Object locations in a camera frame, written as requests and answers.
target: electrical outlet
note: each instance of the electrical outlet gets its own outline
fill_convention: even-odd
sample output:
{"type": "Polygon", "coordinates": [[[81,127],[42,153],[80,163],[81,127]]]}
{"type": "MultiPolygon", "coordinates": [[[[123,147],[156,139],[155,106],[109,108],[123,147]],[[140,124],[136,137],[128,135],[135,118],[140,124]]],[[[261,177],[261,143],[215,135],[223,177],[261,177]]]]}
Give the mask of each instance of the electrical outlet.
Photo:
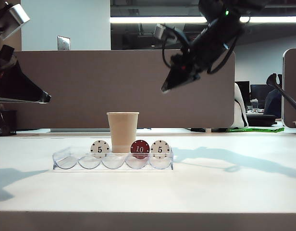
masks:
{"type": "Polygon", "coordinates": [[[60,50],[70,50],[70,38],[57,36],[57,49],[60,50]]]}

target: cup rim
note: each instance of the cup rim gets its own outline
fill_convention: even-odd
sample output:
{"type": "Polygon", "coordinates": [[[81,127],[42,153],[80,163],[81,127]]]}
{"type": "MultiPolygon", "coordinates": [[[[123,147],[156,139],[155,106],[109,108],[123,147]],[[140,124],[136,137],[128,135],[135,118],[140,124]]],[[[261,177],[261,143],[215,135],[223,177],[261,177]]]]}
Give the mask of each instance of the cup rim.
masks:
{"type": "Polygon", "coordinates": [[[107,112],[107,115],[111,115],[111,114],[136,114],[138,115],[139,112],[107,112]]]}

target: ceiling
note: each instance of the ceiling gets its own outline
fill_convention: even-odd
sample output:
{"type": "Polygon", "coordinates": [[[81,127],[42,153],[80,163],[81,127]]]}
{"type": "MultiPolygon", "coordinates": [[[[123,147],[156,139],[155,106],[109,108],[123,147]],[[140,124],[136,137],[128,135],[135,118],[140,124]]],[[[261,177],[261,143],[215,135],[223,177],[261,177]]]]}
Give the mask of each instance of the ceiling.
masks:
{"type": "MultiPolygon", "coordinates": [[[[249,0],[263,4],[267,0],[249,0]]],[[[296,16],[296,0],[271,0],[260,12],[247,16],[296,16]]],[[[198,0],[111,0],[111,17],[202,16],[198,0]]],[[[175,24],[189,38],[196,37],[206,25],[175,24]]],[[[155,24],[111,24],[112,50],[159,49],[154,39],[155,24]]],[[[296,24],[249,24],[237,45],[296,35],[296,24]]],[[[180,48],[170,44],[168,49],[180,48]]]]}

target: red poker chip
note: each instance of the red poker chip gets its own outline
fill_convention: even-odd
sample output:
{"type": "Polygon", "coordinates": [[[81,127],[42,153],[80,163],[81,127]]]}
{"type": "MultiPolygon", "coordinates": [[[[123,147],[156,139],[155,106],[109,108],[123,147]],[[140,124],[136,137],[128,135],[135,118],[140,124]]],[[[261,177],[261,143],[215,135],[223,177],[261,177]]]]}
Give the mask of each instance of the red poker chip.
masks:
{"type": "MultiPolygon", "coordinates": [[[[143,140],[137,140],[134,141],[131,145],[131,153],[149,153],[150,151],[150,147],[149,144],[146,141],[143,140]]],[[[132,156],[134,156],[137,159],[144,159],[145,157],[148,156],[147,155],[135,155],[133,154],[132,156]]]]}

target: white poker chip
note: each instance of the white poker chip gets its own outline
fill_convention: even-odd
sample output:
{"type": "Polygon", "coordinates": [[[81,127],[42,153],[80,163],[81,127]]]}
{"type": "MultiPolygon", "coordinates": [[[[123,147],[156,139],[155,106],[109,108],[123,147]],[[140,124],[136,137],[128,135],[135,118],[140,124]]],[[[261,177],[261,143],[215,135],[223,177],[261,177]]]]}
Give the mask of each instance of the white poker chip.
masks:
{"type": "Polygon", "coordinates": [[[108,143],[105,141],[95,141],[91,147],[90,147],[90,152],[97,155],[96,157],[102,158],[104,155],[98,155],[100,153],[109,153],[110,152],[110,147],[108,143]]]}
{"type": "Polygon", "coordinates": [[[161,140],[155,141],[150,148],[151,156],[157,159],[164,159],[170,151],[169,144],[161,140]]]}

